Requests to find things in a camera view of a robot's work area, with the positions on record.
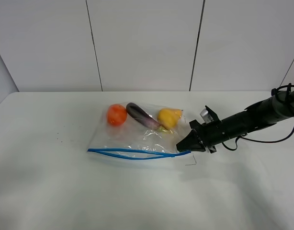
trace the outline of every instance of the table surface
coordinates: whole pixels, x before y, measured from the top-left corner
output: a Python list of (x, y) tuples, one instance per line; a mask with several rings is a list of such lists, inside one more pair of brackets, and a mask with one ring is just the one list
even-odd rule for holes
[[(105, 106), (138, 102), (220, 119), (269, 92), (18, 92), (0, 104), (1, 230), (294, 229), (294, 135), (149, 161), (87, 153)], [(249, 134), (276, 140), (294, 119)]]

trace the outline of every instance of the plastic bag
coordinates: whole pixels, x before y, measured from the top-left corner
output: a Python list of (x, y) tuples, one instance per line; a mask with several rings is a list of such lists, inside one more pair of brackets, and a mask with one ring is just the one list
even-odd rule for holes
[(181, 109), (119, 103), (108, 106), (96, 128), (88, 151), (124, 159), (175, 157), (176, 144), (191, 130)]

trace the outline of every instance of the yellow pear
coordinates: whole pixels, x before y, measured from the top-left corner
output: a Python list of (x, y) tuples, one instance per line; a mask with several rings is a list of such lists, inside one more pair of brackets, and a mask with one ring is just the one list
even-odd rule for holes
[(173, 129), (182, 116), (181, 109), (163, 108), (158, 113), (158, 121), (166, 129)]

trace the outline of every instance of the orange tomato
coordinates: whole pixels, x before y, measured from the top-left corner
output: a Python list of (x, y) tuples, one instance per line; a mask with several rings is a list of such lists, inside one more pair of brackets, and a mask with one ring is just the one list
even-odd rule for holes
[(120, 126), (127, 119), (127, 111), (120, 104), (112, 104), (107, 111), (107, 121), (112, 126)]

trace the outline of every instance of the purple eggplant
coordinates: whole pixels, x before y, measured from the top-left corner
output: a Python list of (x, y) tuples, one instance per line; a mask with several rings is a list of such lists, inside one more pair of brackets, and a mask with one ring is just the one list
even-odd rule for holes
[(165, 130), (159, 122), (149, 116), (149, 114), (141, 109), (137, 104), (132, 102), (128, 103), (126, 111), (134, 120), (151, 130)]

